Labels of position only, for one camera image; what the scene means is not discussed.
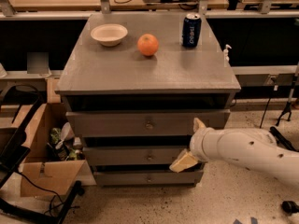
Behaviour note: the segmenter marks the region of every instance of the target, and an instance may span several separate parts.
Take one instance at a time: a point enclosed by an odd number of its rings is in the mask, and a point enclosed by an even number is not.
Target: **white bowl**
[[[105,24],[93,28],[91,36],[103,46],[114,47],[128,34],[128,30],[119,24]]]

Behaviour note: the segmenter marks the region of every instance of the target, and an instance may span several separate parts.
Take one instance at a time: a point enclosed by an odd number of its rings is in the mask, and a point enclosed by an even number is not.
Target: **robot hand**
[[[299,187],[299,153],[278,147],[270,132],[254,128],[214,130],[197,118],[194,131],[190,149],[179,154],[170,166],[172,171],[181,172],[199,161],[223,160]]]

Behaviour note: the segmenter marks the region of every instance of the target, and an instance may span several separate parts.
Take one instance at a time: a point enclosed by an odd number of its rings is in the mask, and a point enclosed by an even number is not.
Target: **speckled floor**
[[[226,128],[260,127],[266,101],[237,102]],[[276,124],[285,102],[273,101],[263,128]],[[299,110],[292,111],[290,122],[283,119],[278,130],[299,148]],[[47,210],[49,202],[19,198],[20,178],[13,176],[1,189],[0,196],[11,203],[35,210]],[[201,182],[195,187],[85,187],[69,211],[65,224],[283,224],[290,223],[280,205],[299,202],[299,189],[279,183],[273,177],[235,167],[224,161],[205,166]],[[0,223],[24,223],[0,216]]]

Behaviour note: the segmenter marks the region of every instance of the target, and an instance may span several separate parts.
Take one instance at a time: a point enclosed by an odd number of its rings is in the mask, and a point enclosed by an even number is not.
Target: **gray tabletop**
[[[206,20],[195,49],[180,45],[187,12],[119,12],[88,19],[64,68],[56,92],[71,94],[237,92],[239,83]],[[128,30],[113,48],[91,38],[101,24],[118,23]],[[159,40],[152,57],[137,49],[138,38],[151,33]]]

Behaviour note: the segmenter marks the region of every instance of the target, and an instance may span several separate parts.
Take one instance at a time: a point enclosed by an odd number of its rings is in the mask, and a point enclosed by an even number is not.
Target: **orange fruit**
[[[143,34],[138,39],[137,47],[143,55],[152,56],[159,48],[159,41],[152,34]]]

